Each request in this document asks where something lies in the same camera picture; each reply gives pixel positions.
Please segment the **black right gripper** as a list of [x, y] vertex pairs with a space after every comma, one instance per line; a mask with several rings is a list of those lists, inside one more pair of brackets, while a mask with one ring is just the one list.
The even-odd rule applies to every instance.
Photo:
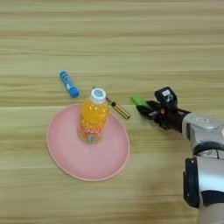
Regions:
[[176, 130], [182, 132], [182, 122], [184, 118], [190, 114], [190, 111], [178, 108], [177, 110], [170, 111], [162, 108], [157, 101], [147, 101], [149, 108], [138, 105], [136, 109], [142, 115], [148, 119], [153, 119], [162, 129]]

